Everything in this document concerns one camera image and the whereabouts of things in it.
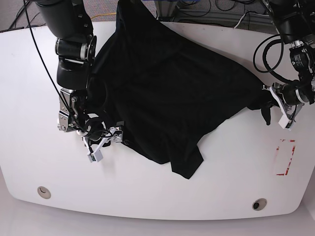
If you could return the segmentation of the left table grommet hole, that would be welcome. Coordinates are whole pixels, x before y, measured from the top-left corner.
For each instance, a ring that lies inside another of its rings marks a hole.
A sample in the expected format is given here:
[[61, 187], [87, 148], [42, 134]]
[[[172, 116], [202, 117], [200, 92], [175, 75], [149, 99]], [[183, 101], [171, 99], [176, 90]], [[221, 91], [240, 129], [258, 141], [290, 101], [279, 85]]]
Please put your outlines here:
[[43, 186], [38, 187], [37, 192], [38, 192], [39, 196], [44, 198], [44, 199], [50, 199], [51, 198], [51, 192], [46, 187], [43, 187]]

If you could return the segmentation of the table grommet hole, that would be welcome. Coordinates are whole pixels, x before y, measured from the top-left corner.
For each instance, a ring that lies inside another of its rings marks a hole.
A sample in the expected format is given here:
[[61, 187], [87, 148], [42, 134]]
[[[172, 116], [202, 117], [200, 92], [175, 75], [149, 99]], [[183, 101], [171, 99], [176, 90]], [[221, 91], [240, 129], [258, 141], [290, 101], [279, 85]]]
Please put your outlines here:
[[260, 198], [257, 199], [253, 204], [252, 204], [252, 209], [255, 211], [260, 211], [263, 210], [267, 205], [267, 200], [265, 198]]
[[44, 198], [44, 199], [50, 199], [51, 198], [51, 192], [46, 187], [43, 187], [43, 186], [38, 187], [37, 192], [38, 192], [39, 196]]

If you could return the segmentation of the aluminium frame stand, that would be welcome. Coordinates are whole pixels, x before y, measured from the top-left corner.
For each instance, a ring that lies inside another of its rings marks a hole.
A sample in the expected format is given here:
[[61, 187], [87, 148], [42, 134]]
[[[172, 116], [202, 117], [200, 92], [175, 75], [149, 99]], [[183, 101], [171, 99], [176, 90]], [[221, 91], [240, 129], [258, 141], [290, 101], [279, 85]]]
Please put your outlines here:
[[157, 19], [162, 22], [174, 20], [178, 0], [155, 0]]

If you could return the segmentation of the right table grommet hole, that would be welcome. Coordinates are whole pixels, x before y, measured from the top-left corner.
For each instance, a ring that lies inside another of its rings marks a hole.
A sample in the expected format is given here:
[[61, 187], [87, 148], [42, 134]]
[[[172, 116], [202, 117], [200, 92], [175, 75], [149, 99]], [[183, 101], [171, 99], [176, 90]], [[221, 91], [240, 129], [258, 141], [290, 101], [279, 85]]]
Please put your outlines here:
[[257, 199], [253, 204], [252, 204], [252, 209], [255, 211], [260, 211], [263, 210], [267, 205], [267, 200], [265, 198], [260, 198]]

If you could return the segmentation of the red tape rectangle marking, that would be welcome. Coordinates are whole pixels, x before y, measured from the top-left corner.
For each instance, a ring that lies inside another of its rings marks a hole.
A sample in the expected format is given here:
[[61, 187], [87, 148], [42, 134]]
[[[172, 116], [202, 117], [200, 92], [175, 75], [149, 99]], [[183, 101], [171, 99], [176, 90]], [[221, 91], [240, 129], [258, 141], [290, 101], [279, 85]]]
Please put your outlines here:
[[276, 176], [286, 176], [294, 156], [296, 141], [280, 139], [276, 149], [273, 172]]

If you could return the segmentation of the black t-shirt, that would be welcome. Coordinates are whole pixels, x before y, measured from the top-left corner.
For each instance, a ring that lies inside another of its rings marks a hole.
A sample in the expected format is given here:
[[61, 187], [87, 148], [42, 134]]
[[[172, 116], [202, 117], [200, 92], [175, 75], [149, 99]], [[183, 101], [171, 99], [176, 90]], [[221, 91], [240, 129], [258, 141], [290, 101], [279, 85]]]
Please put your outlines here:
[[116, 13], [97, 56], [131, 149], [189, 179], [203, 162], [200, 139], [244, 108], [269, 105], [271, 94], [248, 69], [172, 31], [143, 3], [120, 0]]

